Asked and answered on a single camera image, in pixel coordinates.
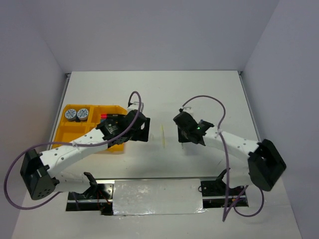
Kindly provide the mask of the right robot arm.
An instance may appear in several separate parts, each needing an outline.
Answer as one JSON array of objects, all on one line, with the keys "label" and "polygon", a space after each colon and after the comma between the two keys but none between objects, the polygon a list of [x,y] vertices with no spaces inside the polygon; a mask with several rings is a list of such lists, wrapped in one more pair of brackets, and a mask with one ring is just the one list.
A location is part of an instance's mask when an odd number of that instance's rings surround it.
[{"label": "right robot arm", "polygon": [[228,195],[235,187],[247,185],[255,185],[269,192],[287,168],[270,140],[258,142],[241,138],[218,130],[210,122],[196,122],[185,111],[175,116],[173,121],[177,125],[180,143],[191,142],[216,148],[240,161],[240,164],[229,162],[229,178],[224,175],[217,182],[217,191],[222,195]]}]

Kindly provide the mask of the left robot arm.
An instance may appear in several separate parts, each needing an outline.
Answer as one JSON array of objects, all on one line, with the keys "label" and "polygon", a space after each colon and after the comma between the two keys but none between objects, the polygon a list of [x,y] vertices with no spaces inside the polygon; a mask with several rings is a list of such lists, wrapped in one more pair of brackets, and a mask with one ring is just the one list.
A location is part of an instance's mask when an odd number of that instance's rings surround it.
[{"label": "left robot arm", "polygon": [[89,172],[74,181],[61,173],[85,157],[129,140],[147,142],[151,119],[138,110],[131,110],[118,118],[108,118],[74,141],[55,149],[37,152],[29,149],[20,169],[31,199],[40,200],[66,183],[79,184],[79,194],[91,199],[100,191],[100,185]]}]

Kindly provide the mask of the yellow thin pen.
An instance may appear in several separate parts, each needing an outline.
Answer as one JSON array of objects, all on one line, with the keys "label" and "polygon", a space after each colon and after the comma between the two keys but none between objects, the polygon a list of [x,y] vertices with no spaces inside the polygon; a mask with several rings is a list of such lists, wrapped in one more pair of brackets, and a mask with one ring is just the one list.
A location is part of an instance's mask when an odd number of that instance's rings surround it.
[{"label": "yellow thin pen", "polygon": [[161,141],[162,141],[162,146],[165,148],[165,135],[164,135],[164,126],[161,124],[160,125],[160,130],[161,130]]}]

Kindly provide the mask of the orange plastic sorting tray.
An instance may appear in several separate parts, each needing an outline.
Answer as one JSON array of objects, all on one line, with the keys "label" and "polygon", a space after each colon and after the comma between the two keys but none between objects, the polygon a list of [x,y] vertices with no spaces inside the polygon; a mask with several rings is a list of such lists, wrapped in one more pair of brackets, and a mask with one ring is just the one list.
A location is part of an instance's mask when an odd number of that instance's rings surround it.
[{"label": "orange plastic sorting tray", "polygon": [[[81,109],[87,109],[87,119],[85,121],[79,119],[68,121],[65,113],[70,109],[74,109],[77,112]],[[102,120],[105,120],[106,116],[109,114],[126,115],[127,110],[117,105],[66,105],[60,116],[60,122],[55,132],[54,141],[71,142],[95,128],[97,124]]]}]

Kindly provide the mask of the pink black highlighter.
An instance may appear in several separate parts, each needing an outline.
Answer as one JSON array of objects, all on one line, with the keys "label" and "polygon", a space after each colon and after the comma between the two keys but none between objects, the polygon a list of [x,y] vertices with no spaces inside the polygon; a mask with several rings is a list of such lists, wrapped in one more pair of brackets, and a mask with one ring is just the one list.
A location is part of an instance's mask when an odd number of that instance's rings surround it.
[{"label": "pink black highlighter", "polygon": [[116,118],[122,118],[125,115],[123,114],[101,114],[100,119],[116,119]]}]

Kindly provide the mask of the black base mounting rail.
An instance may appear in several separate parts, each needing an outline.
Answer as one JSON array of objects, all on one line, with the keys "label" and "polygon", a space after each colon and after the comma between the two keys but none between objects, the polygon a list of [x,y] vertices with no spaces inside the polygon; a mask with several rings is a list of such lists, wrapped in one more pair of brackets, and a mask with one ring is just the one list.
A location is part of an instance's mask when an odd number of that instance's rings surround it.
[{"label": "black base mounting rail", "polygon": [[[86,199],[83,195],[77,193],[69,193],[67,197],[66,211],[67,212],[86,212],[97,211],[104,216],[112,216],[113,210],[113,184],[105,184],[103,190],[96,196]],[[201,181],[197,188],[202,195],[204,209],[222,208],[225,198],[225,184],[215,181]]]}]

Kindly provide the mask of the blue round tin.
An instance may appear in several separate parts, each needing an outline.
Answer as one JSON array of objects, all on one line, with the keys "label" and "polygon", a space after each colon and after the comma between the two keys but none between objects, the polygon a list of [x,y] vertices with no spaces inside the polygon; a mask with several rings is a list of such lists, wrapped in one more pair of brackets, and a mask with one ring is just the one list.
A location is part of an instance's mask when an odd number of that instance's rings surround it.
[{"label": "blue round tin", "polygon": [[86,108],[81,108],[77,111],[77,118],[80,121],[87,121],[88,116],[89,116],[89,110]]}]

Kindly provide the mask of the grey-blue round tin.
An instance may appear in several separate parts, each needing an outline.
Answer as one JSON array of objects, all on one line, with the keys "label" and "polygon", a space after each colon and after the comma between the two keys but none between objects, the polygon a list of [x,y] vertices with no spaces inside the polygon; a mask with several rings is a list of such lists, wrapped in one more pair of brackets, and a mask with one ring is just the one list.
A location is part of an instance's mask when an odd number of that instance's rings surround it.
[{"label": "grey-blue round tin", "polygon": [[76,121],[77,119],[77,111],[75,109],[68,109],[65,114],[65,118],[67,121]]}]

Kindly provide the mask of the silver foil covered plate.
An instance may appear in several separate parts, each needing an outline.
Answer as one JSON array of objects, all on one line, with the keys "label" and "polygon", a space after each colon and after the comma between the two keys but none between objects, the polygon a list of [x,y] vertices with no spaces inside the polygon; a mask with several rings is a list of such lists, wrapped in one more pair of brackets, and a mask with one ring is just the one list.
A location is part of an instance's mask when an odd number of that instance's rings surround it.
[{"label": "silver foil covered plate", "polygon": [[205,212],[199,179],[116,181],[117,216],[184,215]]}]

